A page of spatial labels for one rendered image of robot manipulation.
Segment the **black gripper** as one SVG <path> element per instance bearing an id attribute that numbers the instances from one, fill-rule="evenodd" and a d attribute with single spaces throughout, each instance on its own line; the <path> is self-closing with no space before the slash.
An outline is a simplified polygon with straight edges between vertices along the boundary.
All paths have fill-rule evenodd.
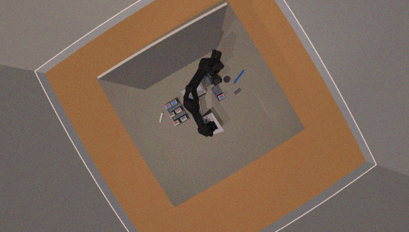
<path id="1" fill-rule="evenodd" d="M 217 71 L 218 71 L 218 69 L 217 69 Z M 213 75 L 213 74 L 209 74 L 209 75 L 210 75 L 210 78 L 211 78 L 211 80 L 213 81 L 213 84 L 214 84 L 214 85 L 217 85 L 217 84 L 219 84 L 220 82 L 222 82 L 222 79 L 221 79 L 221 77 L 218 75 L 217 71 L 214 73 L 214 75 Z M 216 74 L 216 73 L 217 73 L 217 74 Z M 212 77 L 211 77 L 211 76 L 212 76 Z"/>

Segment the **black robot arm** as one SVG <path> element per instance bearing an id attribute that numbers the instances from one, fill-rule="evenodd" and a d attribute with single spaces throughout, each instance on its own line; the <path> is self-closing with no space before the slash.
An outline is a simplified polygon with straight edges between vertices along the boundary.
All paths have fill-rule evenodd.
<path id="1" fill-rule="evenodd" d="M 205 74 L 208 72 L 209 74 L 213 74 L 217 71 L 217 73 L 224 67 L 224 64 L 220 62 L 222 52 L 217 51 L 214 49 L 212 51 L 211 58 L 201 59 L 198 70 L 196 71 L 195 75 L 191 79 L 190 83 L 185 88 L 185 94 L 183 96 L 183 106 L 184 108 L 189 111 L 197 126 L 198 126 L 198 133 L 204 135 L 205 137 L 212 137 L 213 132 L 218 129 L 215 122 L 209 122 L 205 124 L 203 118 L 200 114 L 200 105 L 199 105 L 199 97 L 196 92 L 197 87 L 199 86 L 200 82 L 202 81 Z M 189 99 L 189 94 L 192 94 L 193 99 Z"/>

